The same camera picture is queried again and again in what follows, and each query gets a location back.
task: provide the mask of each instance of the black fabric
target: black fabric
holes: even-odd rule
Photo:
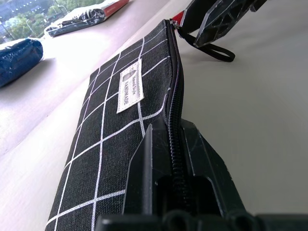
[[[90,76],[47,231],[93,231],[101,213],[121,213],[129,161],[168,98],[173,74],[168,23],[162,21]],[[117,114],[120,73],[139,58],[144,99]]]
[[[179,35],[185,39],[189,45],[195,47],[193,44],[196,38],[190,34],[185,33],[181,28],[178,29]],[[206,44],[202,47],[195,47],[198,50],[212,56],[215,59],[224,61],[224,62],[232,62],[235,58],[235,54],[227,49],[224,49],[222,47],[216,46],[214,44]]]

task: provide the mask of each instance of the blue bag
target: blue bag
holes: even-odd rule
[[[36,39],[20,39],[0,45],[0,87],[31,70],[43,57],[43,46]]]

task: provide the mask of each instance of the plastic wrapped item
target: plastic wrapped item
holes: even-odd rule
[[[101,4],[76,8],[45,28],[44,33],[55,37],[102,23],[128,2],[129,0],[106,0]]]
[[[0,87],[18,79],[43,58],[38,39],[26,38],[0,45]]]

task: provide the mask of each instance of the outdoor view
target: outdoor view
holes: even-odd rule
[[[44,28],[77,7],[104,0],[0,0],[0,44],[26,37],[41,38]]]

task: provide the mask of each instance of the zipper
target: zipper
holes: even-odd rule
[[[177,209],[183,209],[186,212],[193,213],[193,193],[188,179],[188,173],[183,154],[183,144],[181,143],[180,125],[184,95],[184,75],[174,32],[178,25],[176,22],[171,20],[168,27],[170,29],[170,53],[171,56],[172,52],[175,53],[176,60],[172,59],[172,62],[176,62],[177,70],[176,74],[173,73],[171,82],[172,91],[170,93],[172,94],[170,98],[171,101],[169,102],[169,115],[167,117],[172,170],[172,186],[177,201]]]

